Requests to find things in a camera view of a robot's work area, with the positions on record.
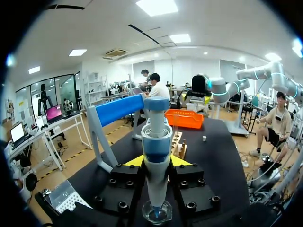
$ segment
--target air conditioner vent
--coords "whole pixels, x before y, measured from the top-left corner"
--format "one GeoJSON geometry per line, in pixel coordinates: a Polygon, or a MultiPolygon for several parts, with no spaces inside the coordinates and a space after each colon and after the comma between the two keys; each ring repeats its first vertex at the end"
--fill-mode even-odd
{"type": "Polygon", "coordinates": [[[117,57],[117,56],[122,56],[124,54],[127,54],[127,51],[121,50],[121,49],[113,49],[113,50],[107,52],[105,55],[107,57],[117,57]]]}

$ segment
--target man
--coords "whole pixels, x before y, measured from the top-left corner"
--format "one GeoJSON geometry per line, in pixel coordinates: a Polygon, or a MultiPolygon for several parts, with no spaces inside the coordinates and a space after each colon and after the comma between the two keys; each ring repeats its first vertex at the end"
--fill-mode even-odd
{"type": "Polygon", "coordinates": [[[150,91],[151,75],[148,70],[142,70],[141,74],[146,77],[146,82],[140,84],[142,91],[150,91]]]}
{"type": "MultiPolygon", "coordinates": [[[[278,92],[276,97],[278,106],[273,108],[266,117],[256,120],[257,123],[272,123],[272,129],[262,127],[258,130],[257,149],[249,152],[251,156],[260,157],[263,137],[265,137],[267,142],[271,142],[275,147],[278,147],[281,143],[286,141],[291,131],[291,116],[289,111],[285,108],[286,97],[282,92],[278,92]]],[[[288,151],[286,145],[284,147],[282,145],[280,148],[283,149],[281,155],[276,159],[277,163],[282,160],[288,151]]]]}
{"type": "Polygon", "coordinates": [[[161,77],[158,73],[151,74],[151,84],[153,86],[151,92],[144,92],[146,98],[161,96],[170,100],[169,89],[161,82],[161,77]]]}

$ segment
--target orange basket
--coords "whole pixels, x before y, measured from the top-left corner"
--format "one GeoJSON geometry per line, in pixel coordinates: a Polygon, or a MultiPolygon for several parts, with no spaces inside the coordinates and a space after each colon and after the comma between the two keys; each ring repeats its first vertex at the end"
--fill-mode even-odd
{"type": "Polygon", "coordinates": [[[169,109],[165,112],[165,117],[169,121],[169,125],[193,129],[200,129],[204,120],[203,115],[197,114],[193,110],[169,109]],[[178,122],[175,120],[175,115],[178,115],[178,122]]]}

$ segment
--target laptop screen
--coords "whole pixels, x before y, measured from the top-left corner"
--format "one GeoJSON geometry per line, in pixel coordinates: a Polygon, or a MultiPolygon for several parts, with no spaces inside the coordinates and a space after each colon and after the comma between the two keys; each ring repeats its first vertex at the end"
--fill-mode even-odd
{"type": "Polygon", "coordinates": [[[61,113],[60,105],[56,105],[46,110],[46,117],[48,121],[61,115],[62,113],[61,113]]]}
{"type": "Polygon", "coordinates": [[[16,127],[14,127],[10,131],[10,134],[11,134],[13,143],[15,143],[18,139],[22,138],[23,136],[25,136],[22,123],[18,124],[16,127]]]}
{"type": "Polygon", "coordinates": [[[141,89],[140,89],[139,87],[133,88],[133,91],[134,91],[134,93],[135,93],[136,95],[142,93],[142,91],[141,91],[141,89]]]}

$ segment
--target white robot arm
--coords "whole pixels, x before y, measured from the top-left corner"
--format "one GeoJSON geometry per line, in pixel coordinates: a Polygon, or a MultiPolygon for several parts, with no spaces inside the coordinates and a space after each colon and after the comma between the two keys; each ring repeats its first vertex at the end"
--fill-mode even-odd
{"type": "Polygon", "coordinates": [[[248,79],[271,79],[272,88],[291,96],[301,105],[303,102],[303,87],[284,75],[281,63],[274,61],[264,66],[244,69],[236,72],[239,80],[225,84],[224,78],[210,79],[208,85],[216,103],[225,103],[240,90],[250,87],[248,79]]]}

